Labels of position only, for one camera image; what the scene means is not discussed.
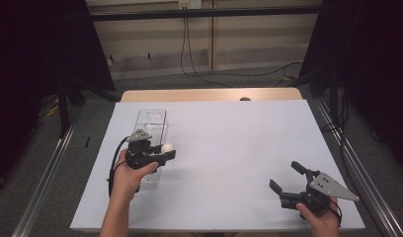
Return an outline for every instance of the gray floor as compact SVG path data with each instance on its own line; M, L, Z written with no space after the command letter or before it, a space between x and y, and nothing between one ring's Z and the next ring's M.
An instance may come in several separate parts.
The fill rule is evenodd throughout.
M299 65L293 65L285 71L285 76L296 75ZM273 71L270 68L257 68L245 70L233 70L232 73L261 74ZM209 75L203 79L214 80L231 87L275 87L286 85L289 81L282 81L282 72L260 77L241 77L230 75ZM159 76L116 82L117 94L125 90L134 89L172 89L172 88L221 88L219 85L206 83L197 77L185 75ZM302 96L308 100L312 113L317 123L325 125L316 100L311 98L308 85L300 86ZM107 125L114 109L114 103L84 92L88 98L87 104L81 109L71 108L80 112L69 145L59 163L51 187L46 193L46 198L41 203L31 236L96 236L96 234L84 234L69 229L73 214L86 186L86 182L95 158L99 151ZM60 132L58 113L52 117L42 117L36 132L26 144L18 162L12 167L6 177L7 185L0 190L0 236L11 236L24 209L29 203L35 188L40 181L49 158L57 145ZM351 105L351 115L346 126L347 138L352 142L355 151L361 158L375 185L379 188L388 205L391 207L401 226L403 227L403 169L395 162L389 148L373 138L371 127ZM331 132L324 132L323 136L333 152L334 159L339 165L346 182L346 170L341 162L338 144ZM363 190L357 184L359 192ZM377 225L383 229L382 223L377 218L374 208L365 196L363 202L357 204L363 217L366 229L342 233L343 236L380 236L375 224L365 210L366 203L369 211L376 218ZM282 236L309 236L309 232L283 233Z

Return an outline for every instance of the forearm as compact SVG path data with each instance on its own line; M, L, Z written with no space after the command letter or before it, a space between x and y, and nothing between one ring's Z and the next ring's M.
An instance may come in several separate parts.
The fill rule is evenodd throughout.
M129 201L111 199L100 237L127 236Z

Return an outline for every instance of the electrical outlet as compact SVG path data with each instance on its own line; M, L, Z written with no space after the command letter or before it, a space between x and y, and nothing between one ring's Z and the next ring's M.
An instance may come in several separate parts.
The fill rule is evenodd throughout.
M201 9L202 0L190 0L190 9Z
M190 0L179 0L178 9L190 9Z

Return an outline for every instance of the metal bar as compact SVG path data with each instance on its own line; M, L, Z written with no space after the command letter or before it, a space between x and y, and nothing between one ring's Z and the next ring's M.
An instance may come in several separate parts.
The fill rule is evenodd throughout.
M338 129L335 129L336 127L332 124L333 121L329 114L329 108L327 104L324 102L323 99L318 99L317 104L324 119L328 122L328 124L331 125L331 128L334 128L334 137L337 139L338 143L341 144L342 134ZM389 207L386 200L383 198L382 194L374 184L371 177L368 175L358 154L355 152L347 138L344 138L343 149L345 151L347 161L352 167L352 170L361 183L365 193L367 194L368 199L370 200L372 206L374 207L374 210L378 214L389 235L395 237L403 236L403 229L399 224L394 212Z
M22 217L20 218L12 237L27 237L32 230L33 224L39 214L41 205L44 201L45 195L47 193L48 188L51 185L54 174L59 166L60 160L63 157L63 154L66 150L66 147L70 141L70 138L73 134L74 128L76 126L77 121L79 120L80 109L75 109L73 113L73 122L70 125L69 129L66 131L65 136L59 138L57 146L53 151L53 154L50 158L50 161L41 177L41 180L38 184L38 187L35 190L32 198Z
M275 8L234 8L234 9L191 9L191 10L166 10L146 12L121 12L121 13L94 13L78 16L41 16L41 19L49 18L57 21L125 21L125 20L150 20L150 19L174 19L174 18L205 18L205 17L239 17L262 15L296 15L318 14L321 6L297 6Z

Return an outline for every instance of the human hand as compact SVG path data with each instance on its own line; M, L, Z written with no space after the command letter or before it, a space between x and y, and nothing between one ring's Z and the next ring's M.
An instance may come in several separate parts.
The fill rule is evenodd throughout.
M142 178L154 172L158 168L158 163L152 162L138 170L133 170L125 163L126 152L127 149L121 151L116 163L117 168L111 199L120 199L129 203L134 198L134 192L140 186Z
M330 208L337 212L337 199L331 197ZM312 226L312 235L314 237L338 237L339 220L330 210L324 210L320 214L314 214L303 203L298 203L296 208L306 218Z

